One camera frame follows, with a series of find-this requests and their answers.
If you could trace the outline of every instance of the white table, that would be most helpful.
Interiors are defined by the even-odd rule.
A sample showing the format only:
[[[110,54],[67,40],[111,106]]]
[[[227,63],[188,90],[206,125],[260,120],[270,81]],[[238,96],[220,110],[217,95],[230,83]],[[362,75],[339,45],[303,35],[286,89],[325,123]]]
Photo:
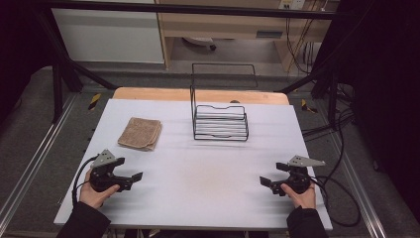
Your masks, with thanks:
[[[211,105],[232,105],[209,102]],[[293,209],[289,197],[272,195],[260,176],[278,180],[289,174],[275,163],[307,157],[292,106],[242,104],[247,142],[194,141],[188,101],[110,99],[81,163],[109,149],[124,165],[116,176],[144,172],[132,190],[116,193],[101,211],[119,228],[275,230],[285,228]],[[152,152],[121,147],[117,140],[131,117],[157,119],[162,130]],[[71,186],[54,223],[71,213]],[[326,229],[332,224],[322,199],[317,209]]]

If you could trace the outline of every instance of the hand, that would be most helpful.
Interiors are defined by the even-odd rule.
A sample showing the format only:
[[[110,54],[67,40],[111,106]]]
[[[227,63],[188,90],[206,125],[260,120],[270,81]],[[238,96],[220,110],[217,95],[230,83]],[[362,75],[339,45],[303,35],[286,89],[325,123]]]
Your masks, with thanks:
[[[98,209],[99,207],[102,206],[102,204],[108,197],[110,197],[118,189],[120,189],[120,186],[115,184],[102,192],[97,192],[92,188],[89,182],[91,172],[92,170],[89,170],[86,173],[86,177],[84,180],[87,182],[81,187],[80,201],[86,203],[87,205],[95,209]]]
[[[315,184],[313,182],[302,194],[296,193],[286,183],[281,185],[281,189],[291,198],[295,208],[298,206],[302,206],[302,208],[316,208]]]

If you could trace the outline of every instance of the brown cloth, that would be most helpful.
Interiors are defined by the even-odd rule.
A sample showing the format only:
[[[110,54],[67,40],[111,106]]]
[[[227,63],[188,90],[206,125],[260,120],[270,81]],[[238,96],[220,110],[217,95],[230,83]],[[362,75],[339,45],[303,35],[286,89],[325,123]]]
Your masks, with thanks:
[[[118,144],[142,151],[152,151],[157,143],[160,129],[161,124],[158,120],[132,117],[118,139]]]

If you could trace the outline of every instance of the wire rack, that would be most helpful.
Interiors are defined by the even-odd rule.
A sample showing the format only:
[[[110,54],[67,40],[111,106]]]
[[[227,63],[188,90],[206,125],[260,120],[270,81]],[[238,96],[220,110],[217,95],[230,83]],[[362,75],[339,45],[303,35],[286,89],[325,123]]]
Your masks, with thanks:
[[[222,73],[197,73],[197,66],[231,66],[247,67],[251,74],[222,74]],[[232,105],[227,107],[216,107],[213,105],[197,105],[197,88],[233,88],[232,82],[222,81],[214,83],[197,83],[198,78],[240,78],[241,88],[255,88],[258,86],[256,71],[252,64],[226,64],[226,63],[194,63],[192,65],[192,81],[190,86],[191,114],[194,140],[212,141],[247,141],[250,135],[248,127],[247,113],[242,105]]]

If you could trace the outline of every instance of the gray floor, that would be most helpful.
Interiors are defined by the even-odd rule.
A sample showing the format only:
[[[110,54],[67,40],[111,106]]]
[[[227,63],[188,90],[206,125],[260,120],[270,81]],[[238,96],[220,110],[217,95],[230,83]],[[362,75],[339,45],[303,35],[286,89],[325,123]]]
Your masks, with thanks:
[[[218,49],[190,46],[182,40],[175,42],[173,65],[165,69],[136,69],[127,72],[126,68],[99,72],[106,79],[124,86],[144,87],[183,87],[189,86],[188,74],[192,62],[242,62],[256,66],[259,76],[259,88],[262,91],[281,89],[299,78],[296,72],[291,74],[281,70],[280,62],[273,51],[273,43],[260,41],[219,40]],[[75,174],[93,129],[100,119],[107,99],[112,91],[100,89],[90,80],[82,93],[67,93],[75,96],[74,106],[69,113],[51,149],[45,156],[34,180],[20,202],[7,227],[7,234],[30,231],[54,234],[59,227],[53,225],[53,219],[59,209],[58,202]],[[297,92],[289,94],[290,103],[295,106],[301,129],[325,125],[321,113],[312,113],[301,109],[301,99],[306,99],[311,107],[322,107],[326,100],[313,101],[307,93],[311,84]],[[102,96],[93,111],[87,110],[92,96],[101,91]],[[9,194],[18,183],[31,158],[36,153],[44,135],[48,132],[53,118],[53,91],[51,73],[41,70],[22,95],[22,104],[0,127],[0,165],[3,177],[0,181],[0,204],[5,204]],[[357,125],[349,124],[344,129],[345,151],[367,191],[371,204],[383,225],[387,237],[420,237],[420,226],[396,192],[387,175],[372,168],[372,160],[365,146],[364,139]],[[329,165],[316,169],[317,176],[325,175],[335,164],[338,152],[334,138],[326,136],[307,142],[310,157],[322,159]],[[349,187],[342,168],[334,176],[344,186]],[[341,222],[352,222],[357,217],[355,206],[349,198],[332,183],[328,187],[330,195],[330,215]],[[342,227],[333,223],[332,237],[370,237],[365,221],[356,227]],[[284,232],[272,233],[279,237]]]

